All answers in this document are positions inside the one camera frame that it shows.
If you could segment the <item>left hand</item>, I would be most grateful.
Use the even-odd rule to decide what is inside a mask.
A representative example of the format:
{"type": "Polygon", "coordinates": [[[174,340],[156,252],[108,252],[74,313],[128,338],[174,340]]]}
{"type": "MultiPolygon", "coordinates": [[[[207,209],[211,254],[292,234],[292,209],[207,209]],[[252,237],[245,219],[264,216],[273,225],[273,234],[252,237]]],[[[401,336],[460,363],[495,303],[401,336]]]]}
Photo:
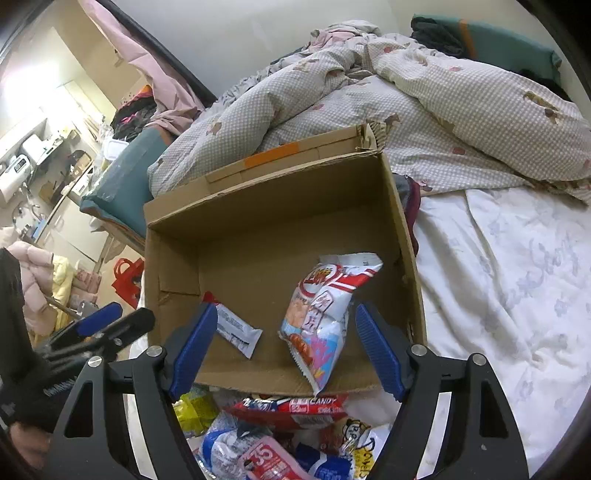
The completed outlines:
{"type": "Polygon", "coordinates": [[[34,426],[15,422],[9,428],[12,443],[22,458],[34,469],[42,470],[52,435],[34,426]]]}

